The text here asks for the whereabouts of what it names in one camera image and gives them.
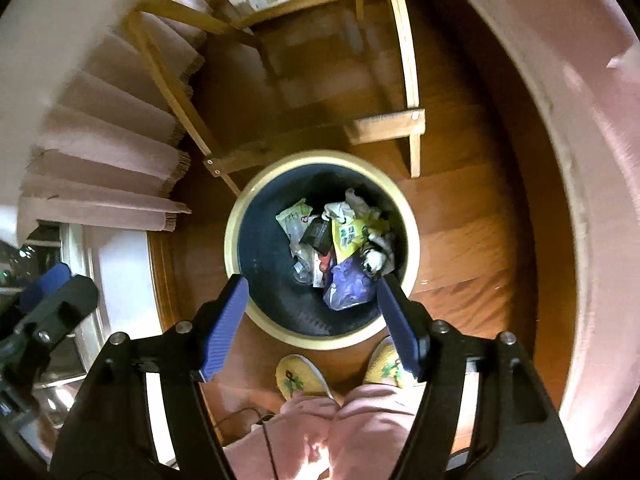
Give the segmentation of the purple plastic bag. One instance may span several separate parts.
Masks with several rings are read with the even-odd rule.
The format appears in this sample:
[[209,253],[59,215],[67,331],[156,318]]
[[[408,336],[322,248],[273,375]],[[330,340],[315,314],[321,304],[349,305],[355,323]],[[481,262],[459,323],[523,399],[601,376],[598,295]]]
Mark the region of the purple plastic bag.
[[331,270],[323,300],[332,311],[368,304],[375,297],[375,282],[362,270],[360,255],[353,255]]

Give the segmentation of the left yellow slipper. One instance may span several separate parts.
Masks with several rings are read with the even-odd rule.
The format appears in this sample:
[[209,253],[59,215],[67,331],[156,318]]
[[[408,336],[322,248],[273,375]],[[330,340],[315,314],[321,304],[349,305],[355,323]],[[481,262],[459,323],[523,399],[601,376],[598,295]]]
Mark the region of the left yellow slipper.
[[300,354],[290,354],[280,359],[274,376],[285,401],[292,400],[294,396],[333,398],[326,378],[318,367]]

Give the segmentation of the green yellow snack wrapper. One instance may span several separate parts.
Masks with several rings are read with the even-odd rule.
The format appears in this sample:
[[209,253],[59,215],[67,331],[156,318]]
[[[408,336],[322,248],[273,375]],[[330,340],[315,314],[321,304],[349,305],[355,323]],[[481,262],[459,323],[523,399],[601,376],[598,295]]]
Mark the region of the green yellow snack wrapper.
[[298,247],[308,226],[317,218],[317,216],[312,213],[313,210],[314,208],[309,206],[306,200],[302,198],[293,206],[285,208],[280,214],[276,215],[278,225],[288,237],[288,246],[290,246],[291,252],[294,252]]

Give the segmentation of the yellow snack bag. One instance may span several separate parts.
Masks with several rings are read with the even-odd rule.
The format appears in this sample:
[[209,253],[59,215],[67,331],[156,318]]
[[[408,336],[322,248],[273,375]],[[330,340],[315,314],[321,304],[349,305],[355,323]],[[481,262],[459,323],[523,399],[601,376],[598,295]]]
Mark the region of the yellow snack bag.
[[385,234],[390,229],[387,220],[360,219],[344,223],[337,220],[331,221],[331,232],[334,247],[334,255],[337,263],[342,263],[351,256],[369,239],[369,235]]

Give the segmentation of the black yellow wrapper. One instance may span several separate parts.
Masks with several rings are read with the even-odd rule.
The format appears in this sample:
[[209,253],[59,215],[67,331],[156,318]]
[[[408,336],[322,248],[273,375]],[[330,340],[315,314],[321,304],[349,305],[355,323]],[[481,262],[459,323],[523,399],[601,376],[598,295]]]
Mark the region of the black yellow wrapper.
[[395,270],[393,250],[394,234],[370,233],[368,240],[360,247],[362,270],[372,280],[382,278]]

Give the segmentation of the small black packet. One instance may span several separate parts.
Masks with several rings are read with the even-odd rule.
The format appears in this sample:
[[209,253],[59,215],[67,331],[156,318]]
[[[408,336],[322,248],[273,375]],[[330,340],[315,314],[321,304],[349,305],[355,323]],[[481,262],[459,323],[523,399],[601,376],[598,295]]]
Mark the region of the small black packet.
[[322,256],[326,256],[333,245],[331,221],[323,217],[314,218],[300,240]]

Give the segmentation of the pink bed cover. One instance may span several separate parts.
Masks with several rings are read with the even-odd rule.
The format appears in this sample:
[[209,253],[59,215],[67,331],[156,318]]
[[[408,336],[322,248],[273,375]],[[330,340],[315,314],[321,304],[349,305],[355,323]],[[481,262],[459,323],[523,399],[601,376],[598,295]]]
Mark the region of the pink bed cover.
[[560,416],[578,463],[639,387],[639,39],[617,0],[468,0],[546,125],[568,195],[577,316]]

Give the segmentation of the right yellow slipper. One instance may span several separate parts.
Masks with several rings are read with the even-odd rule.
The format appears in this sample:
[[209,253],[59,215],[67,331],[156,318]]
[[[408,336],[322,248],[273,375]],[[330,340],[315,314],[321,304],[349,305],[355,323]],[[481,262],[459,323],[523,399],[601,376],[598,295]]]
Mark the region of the right yellow slipper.
[[387,336],[373,350],[363,383],[405,389],[416,386],[418,381],[402,366],[393,339]]

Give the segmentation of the yellow slipper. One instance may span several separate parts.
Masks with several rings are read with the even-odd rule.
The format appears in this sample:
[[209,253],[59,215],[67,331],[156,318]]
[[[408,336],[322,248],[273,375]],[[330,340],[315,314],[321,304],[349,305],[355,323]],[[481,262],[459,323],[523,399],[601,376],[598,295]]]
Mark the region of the yellow slipper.
[[280,359],[274,376],[285,401],[292,400],[294,396],[333,398],[326,378],[318,367],[300,354],[290,354]]
[[416,386],[418,381],[402,366],[393,339],[387,336],[373,350],[363,383],[405,389]]

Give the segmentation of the yellow rimmed trash bin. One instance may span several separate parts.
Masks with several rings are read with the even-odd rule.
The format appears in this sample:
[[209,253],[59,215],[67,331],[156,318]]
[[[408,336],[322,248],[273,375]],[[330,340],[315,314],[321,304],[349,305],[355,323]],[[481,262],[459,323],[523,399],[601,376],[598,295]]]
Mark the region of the yellow rimmed trash bin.
[[228,275],[247,280],[248,318],[290,346],[337,350],[381,333],[375,283],[410,294],[420,264],[416,217],[394,181],[338,151],[306,151],[260,170],[224,233]]

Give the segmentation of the white paper bag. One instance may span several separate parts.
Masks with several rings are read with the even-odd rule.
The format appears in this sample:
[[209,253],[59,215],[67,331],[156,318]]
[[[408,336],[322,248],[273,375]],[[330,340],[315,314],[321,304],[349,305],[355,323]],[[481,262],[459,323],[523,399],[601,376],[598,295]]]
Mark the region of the white paper bag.
[[345,192],[345,199],[342,202],[324,205],[322,219],[345,224],[357,219],[367,220],[371,211],[372,208],[366,201],[358,196],[353,188],[348,188]]

